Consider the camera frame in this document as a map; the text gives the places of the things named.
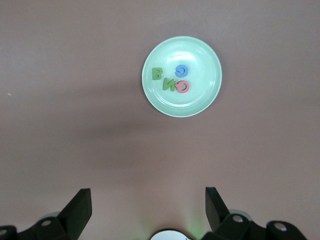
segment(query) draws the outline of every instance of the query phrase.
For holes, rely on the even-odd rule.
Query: plate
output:
[[[178,118],[205,110],[215,100],[222,83],[216,53],[205,42],[177,36],[156,46],[142,70],[142,86],[160,112]]]

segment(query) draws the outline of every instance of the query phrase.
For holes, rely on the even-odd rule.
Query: letter b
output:
[[[162,78],[162,73],[164,71],[161,67],[154,67],[152,68],[152,79],[153,80],[160,80]]]

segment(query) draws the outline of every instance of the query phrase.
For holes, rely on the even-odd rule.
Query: light green plate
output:
[[[189,85],[187,92],[178,91],[185,90],[186,84],[175,87],[180,81]],[[205,42],[189,36],[160,43],[151,51],[142,70],[142,86],[150,103],[160,112],[178,118],[205,110],[218,95],[221,82],[216,53]]]

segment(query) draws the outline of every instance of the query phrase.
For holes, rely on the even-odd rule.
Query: green letter b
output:
[[[160,80],[162,78],[162,73],[164,71],[161,67],[154,67],[152,68],[152,79],[153,80]]]

